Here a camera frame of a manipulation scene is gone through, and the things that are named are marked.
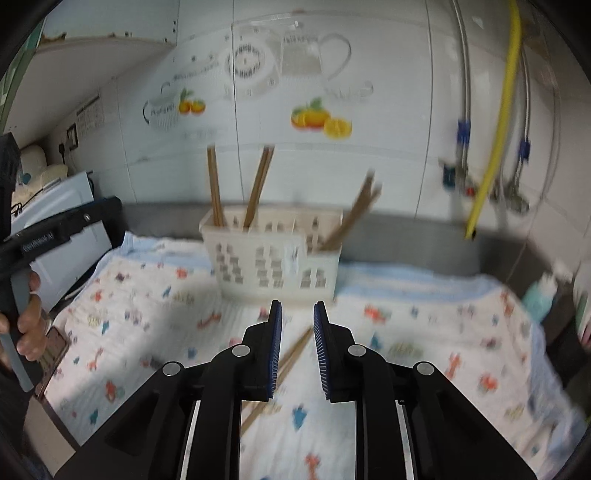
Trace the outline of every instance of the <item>wooden chopstick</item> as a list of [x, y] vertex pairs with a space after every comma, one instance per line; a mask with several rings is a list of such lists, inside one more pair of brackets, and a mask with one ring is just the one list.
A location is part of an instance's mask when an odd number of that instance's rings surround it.
[[373, 191], [371, 190], [373, 182], [374, 173], [370, 171], [365, 177], [361, 191], [359, 192], [349, 214], [343, 218], [342, 223], [329, 235], [326, 242], [324, 242], [318, 251], [327, 252], [339, 249], [343, 243], [343, 239], [353, 228], [353, 225], [370, 209], [372, 204], [381, 195], [381, 186], [377, 186]]
[[246, 208], [246, 216], [244, 217], [244, 230], [248, 230], [255, 218], [256, 207], [258, 206], [259, 200], [261, 199], [262, 187], [265, 184], [267, 178], [267, 172], [269, 171], [269, 165], [273, 158], [273, 152], [275, 147], [273, 145], [265, 145], [262, 149], [261, 161], [259, 162], [258, 169], [256, 171], [255, 183], [252, 186], [251, 197], [248, 200], [248, 207]]
[[[298, 359], [300, 358], [304, 348], [306, 347], [308, 340], [312, 336], [312, 328], [308, 328], [304, 335], [300, 337], [300, 339], [294, 344], [294, 346], [290, 349], [288, 354], [284, 358], [283, 367], [280, 367], [279, 374], [277, 375], [277, 388], [281, 386], [287, 375], [289, 375], [291, 369], [296, 364]], [[255, 407], [249, 413], [246, 420], [242, 422], [241, 425], [241, 433], [240, 435], [244, 435], [246, 431], [250, 428], [253, 422], [261, 415], [262, 411], [265, 409], [267, 405], [266, 402], [257, 402]]]
[[224, 226], [222, 200], [220, 198], [220, 187], [217, 179], [215, 145], [210, 145], [207, 148], [207, 168], [209, 170], [209, 189], [212, 195], [213, 224], [215, 226]]

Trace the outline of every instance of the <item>blue pipe clip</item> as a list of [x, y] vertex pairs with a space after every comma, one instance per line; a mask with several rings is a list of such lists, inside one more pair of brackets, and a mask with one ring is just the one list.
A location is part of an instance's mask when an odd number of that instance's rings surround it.
[[[469, 120], [457, 121], [457, 144], [466, 147], [470, 144]], [[456, 188], [456, 165], [443, 166], [443, 187], [452, 190]]]
[[459, 145], [470, 145], [470, 121], [457, 121], [457, 143]]
[[524, 138], [519, 145], [519, 159], [523, 163], [529, 163], [530, 149], [531, 149], [530, 141], [528, 139]]

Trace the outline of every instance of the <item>black handle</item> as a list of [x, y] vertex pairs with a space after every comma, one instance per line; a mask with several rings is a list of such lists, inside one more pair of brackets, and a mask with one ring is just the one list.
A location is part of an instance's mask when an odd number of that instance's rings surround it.
[[31, 391], [43, 377], [43, 369], [38, 362], [30, 362], [17, 352], [17, 343], [22, 337], [18, 330], [18, 317], [29, 301], [30, 269], [15, 273], [10, 279], [0, 281], [0, 312], [10, 324], [10, 333], [1, 335], [0, 340], [8, 357], [12, 371], [17, 376], [23, 391]]

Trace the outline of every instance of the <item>black tool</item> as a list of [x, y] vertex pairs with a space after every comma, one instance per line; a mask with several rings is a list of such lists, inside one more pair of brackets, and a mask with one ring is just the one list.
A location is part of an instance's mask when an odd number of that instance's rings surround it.
[[241, 400], [268, 401], [277, 380], [281, 304], [208, 364], [166, 363], [58, 471], [56, 480], [176, 480], [200, 401], [187, 479], [238, 480]]
[[327, 400], [356, 403], [356, 480], [406, 478], [397, 403], [403, 407], [416, 480], [535, 480], [500, 433], [432, 364], [389, 364], [314, 307]]
[[97, 200], [53, 215], [10, 236], [11, 200], [20, 165], [20, 150], [12, 134], [0, 137], [0, 312], [10, 323], [10, 333], [0, 335], [0, 342], [8, 356], [12, 370], [24, 391], [32, 390], [43, 377], [38, 362], [30, 362], [19, 355], [17, 342], [18, 316], [29, 302], [29, 264], [60, 245], [85, 227], [107, 220], [121, 211], [116, 197]]

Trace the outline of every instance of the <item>white plastic basket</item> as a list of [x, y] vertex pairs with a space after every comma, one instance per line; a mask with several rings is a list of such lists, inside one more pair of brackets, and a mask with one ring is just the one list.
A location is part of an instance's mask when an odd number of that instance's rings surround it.
[[332, 302], [340, 250], [314, 252], [343, 219], [342, 210], [259, 206], [248, 231], [246, 206], [224, 207], [227, 228], [210, 210], [199, 230], [226, 297], [249, 302]]

